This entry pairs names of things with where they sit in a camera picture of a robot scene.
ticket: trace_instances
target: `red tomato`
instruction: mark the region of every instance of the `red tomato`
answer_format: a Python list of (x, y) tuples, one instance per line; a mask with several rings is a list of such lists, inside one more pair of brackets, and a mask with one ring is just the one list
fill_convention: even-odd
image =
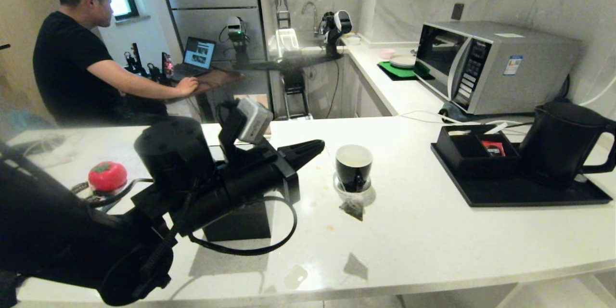
[(88, 174), (90, 186), (100, 192), (112, 192), (126, 184), (126, 168), (113, 161), (103, 161)]

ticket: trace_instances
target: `faucet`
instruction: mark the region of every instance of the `faucet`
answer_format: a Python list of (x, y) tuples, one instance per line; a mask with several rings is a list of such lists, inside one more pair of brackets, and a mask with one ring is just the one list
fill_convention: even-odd
[(313, 22), (314, 27), (312, 28), (313, 29), (312, 32), (314, 33), (314, 36), (317, 36), (319, 34), (319, 28), (317, 28), (319, 26), (319, 25), (317, 25), (317, 5), (315, 5), (312, 1), (308, 1), (307, 3), (304, 4), (304, 7), (302, 7), (302, 14), (306, 13), (306, 8), (308, 6), (310, 6), (310, 5), (312, 5), (312, 8), (314, 8), (314, 12), (313, 12), (313, 15), (314, 15), (314, 22)]

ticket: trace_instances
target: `laptop screen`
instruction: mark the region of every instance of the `laptop screen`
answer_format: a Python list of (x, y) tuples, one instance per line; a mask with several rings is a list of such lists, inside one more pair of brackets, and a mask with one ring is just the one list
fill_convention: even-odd
[(186, 64), (209, 69), (215, 46), (216, 43), (214, 41), (201, 38), (189, 38), (186, 42), (184, 62)]

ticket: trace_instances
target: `green mat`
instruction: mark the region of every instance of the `green mat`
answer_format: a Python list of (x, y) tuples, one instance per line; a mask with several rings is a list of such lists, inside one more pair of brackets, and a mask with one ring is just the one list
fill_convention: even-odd
[(415, 80), (417, 75), (413, 69), (398, 69), (391, 66), (390, 62), (380, 62), (378, 66), (393, 80)]

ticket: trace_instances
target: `laptop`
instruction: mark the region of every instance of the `laptop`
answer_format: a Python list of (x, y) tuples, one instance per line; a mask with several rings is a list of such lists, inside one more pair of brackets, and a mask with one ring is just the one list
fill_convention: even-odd
[(179, 82), (182, 78), (200, 76), (212, 71), (210, 65), (215, 47), (215, 41), (189, 37), (184, 49), (184, 60), (173, 67), (173, 74), (169, 78)]

